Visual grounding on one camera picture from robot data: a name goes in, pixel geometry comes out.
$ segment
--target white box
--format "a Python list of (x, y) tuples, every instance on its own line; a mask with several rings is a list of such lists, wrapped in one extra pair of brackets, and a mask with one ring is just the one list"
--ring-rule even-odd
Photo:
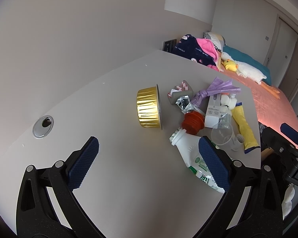
[(209, 103), (207, 105), (207, 111), (205, 114), (204, 126), (212, 128), (215, 126), (221, 117), (221, 94), (210, 96)]

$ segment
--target pink bedsheet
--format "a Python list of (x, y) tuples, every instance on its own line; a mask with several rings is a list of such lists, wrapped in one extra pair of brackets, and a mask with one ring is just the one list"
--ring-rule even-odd
[(224, 67), (222, 67), (222, 69), (224, 69), (223, 73), (225, 75), (241, 82), (252, 90), (259, 122), (271, 127), (280, 134), (282, 134), (280, 132), (280, 125), (284, 122), (298, 131), (297, 116), (282, 91), (279, 90), (280, 99), (277, 99), (251, 79), (245, 79), (241, 76), (238, 76), (236, 73), (228, 71)]

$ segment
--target red rubber stopper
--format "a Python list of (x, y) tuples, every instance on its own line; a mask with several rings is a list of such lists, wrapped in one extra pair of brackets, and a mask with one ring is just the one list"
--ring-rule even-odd
[(196, 111), (186, 113), (181, 127), (185, 129), (188, 134), (196, 135), (199, 130), (204, 128), (204, 116)]

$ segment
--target yellow glove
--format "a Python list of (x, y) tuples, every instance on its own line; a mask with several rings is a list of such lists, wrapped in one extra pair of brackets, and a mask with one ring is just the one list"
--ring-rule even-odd
[(254, 133), (250, 126), (248, 125), (245, 115), (242, 103), (237, 103), (236, 107), (231, 110), (232, 116), (234, 120), (237, 122), (237, 124), (240, 127), (240, 133), (244, 137), (244, 146), (245, 146), (245, 154), (251, 152), (253, 149), (260, 148), (260, 146), (257, 143), (257, 140), (255, 139)]

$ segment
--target white table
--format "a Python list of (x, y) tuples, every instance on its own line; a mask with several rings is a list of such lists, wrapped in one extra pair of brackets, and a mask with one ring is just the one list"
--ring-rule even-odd
[[(193, 237), (222, 194), (196, 178), (170, 144), (168, 139), (180, 126), (183, 114), (169, 103), (167, 93), (182, 80), (196, 92), (207, 88), (216, 76), (229, 79), (201, 64), (156, 51), (73, 93), (47, 112), (55, 121), (48, 136), (35, 139), (31, 126), (1, 158), (1, 216), (15, 231), (17, 197), (27, 165), (51, 167), (95, 136), (100, 143), (99, 154), (74, 194), (104, 235)], [(137, 91), (156, 84), (163, 130), (142, 128), (137, 118)], [(252, 93), (236, 81), (233, 84), (242, 88), (237, 99), (243, 102), (245, 117), (260, 142)], [(260, 168), (260, 149), (231, 156), (248, 167)], [(231, 226), (238, 222), (248, 192), (247, 188)], [(61, 222), (66, 224), (54, 195), (51, 199)]]

